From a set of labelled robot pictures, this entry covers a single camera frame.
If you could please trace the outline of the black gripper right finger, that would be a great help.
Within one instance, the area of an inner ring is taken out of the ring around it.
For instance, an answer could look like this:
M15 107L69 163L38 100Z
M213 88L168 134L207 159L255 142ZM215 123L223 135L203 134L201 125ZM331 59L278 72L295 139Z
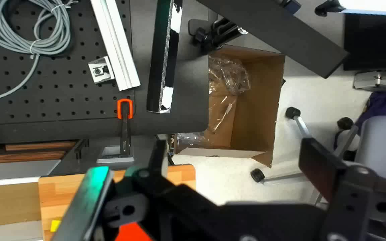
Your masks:
M347 166L315 138L302 139L299 168L329 202L338 199Z

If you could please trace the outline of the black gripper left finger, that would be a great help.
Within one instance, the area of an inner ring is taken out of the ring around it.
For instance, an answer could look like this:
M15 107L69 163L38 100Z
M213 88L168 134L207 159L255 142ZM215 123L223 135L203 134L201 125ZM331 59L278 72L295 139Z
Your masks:
M107 166L87 170L53 241L93 241L101 208L111 184Z

